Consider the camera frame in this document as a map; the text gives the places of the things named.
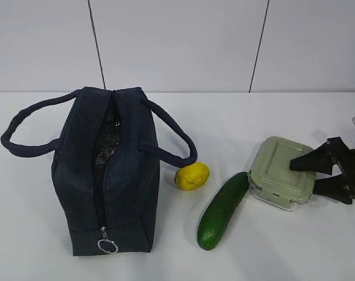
zipper pull ring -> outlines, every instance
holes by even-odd
[[[101,227],[101,232],[102,232],[103,239],[98,240],[98,242],[96,243],[98,245],[98,248],[101,251],[105,252],[105,253],[117,253],[117,252],[119,252],[118,245],[113,240],[108,239],[106,227]],[[107,250],[107,249],[104,249],[102,247],[102,246],[104,246],[104,243],[107,244],[106,248],[111,248],[110,251]]]

white wall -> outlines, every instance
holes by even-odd
[[[267,0],[91,0],[108,88],[249,90]],[[0,91],[102,87],[86,0],[0,1]],[[271,0],[252,91],[355,91],[355,0]]]
[[[253,91],[355,91],[355,0],[271,0]]]

mesh lining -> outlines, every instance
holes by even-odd
[[[105,121],[94,146],[94,169],[103,168],[109,158],[116,152],[120,142],[120,120],[115,114],[115,107],[110,104]]]

food container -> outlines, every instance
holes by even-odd
[[[313,151],[312,148],[276,136],[266,139],[249,171],[250,192],[256,198],[293,211],[309,200],[315,172],[289,169],[290,160]]]

metal ring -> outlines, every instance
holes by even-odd
[[[114,252],[111,252],[111,251],[105,250],[104,248],[101,247],[101,242],[108,242],[108,243],[111,243],[113,246],[115,246],[115,251],[114,251]],[[100,250],[102,250],[103,252],[105,252],[105,253],[117,253],[117,252],[119,252],[119,247],[118,247],[118,245],[117,245],[115,242],[113,242],[113,240],[100,239],[100,240],[98,240],[98,242],[97,242],[96,244],[98,245],[98,248],[99,248]]]

